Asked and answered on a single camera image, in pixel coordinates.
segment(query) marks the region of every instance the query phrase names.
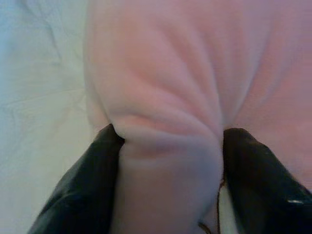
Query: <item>wrinkled bedsheet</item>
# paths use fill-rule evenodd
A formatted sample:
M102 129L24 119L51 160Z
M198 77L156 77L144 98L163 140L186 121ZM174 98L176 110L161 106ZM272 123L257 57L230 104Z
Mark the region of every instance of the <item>wrinkled bedsheet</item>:
M85 0L0 0L0 233L23 234L90 140Z

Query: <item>pink fabric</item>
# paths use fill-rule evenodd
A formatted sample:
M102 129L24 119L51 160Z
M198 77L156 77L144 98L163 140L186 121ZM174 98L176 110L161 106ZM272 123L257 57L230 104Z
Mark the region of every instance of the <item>pink fabric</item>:
M222 134L250 131L309 189L311 0L94 0L90 121L126 139L114 234L195 234L222 176Z

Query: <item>white bedsheet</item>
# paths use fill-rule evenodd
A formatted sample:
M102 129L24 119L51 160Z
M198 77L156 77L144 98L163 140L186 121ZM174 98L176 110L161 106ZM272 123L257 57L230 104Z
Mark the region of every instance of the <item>white bedsheet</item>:
M24 234L89 144L86 0L0 0L0 233Z

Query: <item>pink clothing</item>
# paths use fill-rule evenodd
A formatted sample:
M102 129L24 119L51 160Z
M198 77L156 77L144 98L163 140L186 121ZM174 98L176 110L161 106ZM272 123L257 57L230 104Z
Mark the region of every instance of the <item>pink clothing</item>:
M230 127L312 188L311 12L311 0L92 1L90 121L126 140L112 233L201 233Z

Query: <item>shiny black material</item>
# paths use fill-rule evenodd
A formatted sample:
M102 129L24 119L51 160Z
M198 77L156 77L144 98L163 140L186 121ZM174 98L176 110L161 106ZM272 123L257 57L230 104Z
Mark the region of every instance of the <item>shiny black material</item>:
M312 195L244 129L224 132L225 180L246 234L312 233Z
M59 181L28 234L107 234L123 143L111 124L104 128Z

